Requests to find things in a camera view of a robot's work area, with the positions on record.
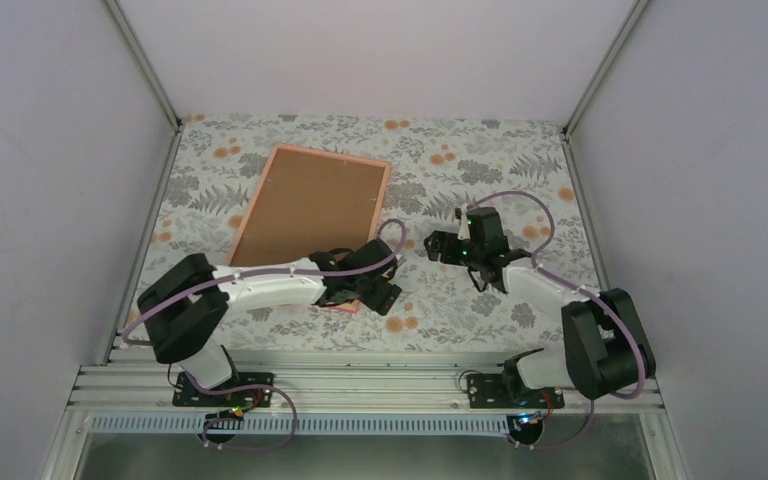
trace black mounting plate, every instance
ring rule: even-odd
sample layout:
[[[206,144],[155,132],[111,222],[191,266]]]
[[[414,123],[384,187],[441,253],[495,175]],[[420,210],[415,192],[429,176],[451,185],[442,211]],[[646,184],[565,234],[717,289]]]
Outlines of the black mounting plate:
[[[502,375],[497,373],[471,373],[466,376],[466,388],[469,392],[469,408],[474,410],[499,408],[543,410],[548,408],[543,394],[549,396],[553,410],[564,407],[564,394],[556,393],[554,387],[530,390],[521,402],[513,402],[502,382]]]
[[[241,385],[272,385],[275,375],[268,372],[239,372],[238,386]],[[216,407],[232,408],[249,405],[254,401],[254,391],[245,390],[242,392],[231,393],[229,395],[205,395],[195,389],[190,379],[184,372],[178,374],[175,382],[175,395],[172,397],[172,405],[176,407]],[[258,403],[258,408],[268,408],[272,400],[272,392],[263,392],[263,397]]]

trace brown board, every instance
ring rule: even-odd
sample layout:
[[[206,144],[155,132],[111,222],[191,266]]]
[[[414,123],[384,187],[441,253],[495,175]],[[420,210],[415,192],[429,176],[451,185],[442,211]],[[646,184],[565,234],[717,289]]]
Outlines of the brown board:
[[[228,265],[271,265],[360,248],[375,237],[389,178],[389,162],[276,145]]]

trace gray floor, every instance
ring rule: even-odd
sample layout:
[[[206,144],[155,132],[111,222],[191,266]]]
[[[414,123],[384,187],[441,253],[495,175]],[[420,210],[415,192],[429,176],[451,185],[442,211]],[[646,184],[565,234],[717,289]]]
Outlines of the gray floor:
[[[581,422],[578,416],[552,418],[543,441],[565,438]],[[552,452],[518,451],[502,439],[481,437],[299,436],[282,450],[251,454],[206,449],[193,435],[124,434],[91,435],[85,452],[83,480],[652,478],[636,415],[599,416],[578,442]]]

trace floral tablecloth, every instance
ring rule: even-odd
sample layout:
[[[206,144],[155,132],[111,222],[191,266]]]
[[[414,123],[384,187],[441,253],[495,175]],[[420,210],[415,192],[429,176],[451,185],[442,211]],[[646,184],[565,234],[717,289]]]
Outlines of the floral tablecloth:
[[[596,284],[575,192],[550,123],[196,115],[188,119],[169,179],[137,294],[184,256],[203,252],[224,262],[267,157],[287,143],[393,163],[382,220],[409,228],[395,282],[403,293],[389,315],[362,307],[280,306],[231,309],[214,339],[229,348],[348,351],[522,351],[561,341],[560,325],[522,298],[478,293],[466,270],[427,260],[422,240],[435,229],[454,231],[454,208],[500,190],[524,189],[548,204],[557,234],[544,263]],[[539,207],[523,197],[493,201],[512,246],[532,250],[549,228]],[[395,243],[397,229],[384,232]],[[131,312],[137,315],[136,307]],[[136,337],[145,338],[143,330]]]

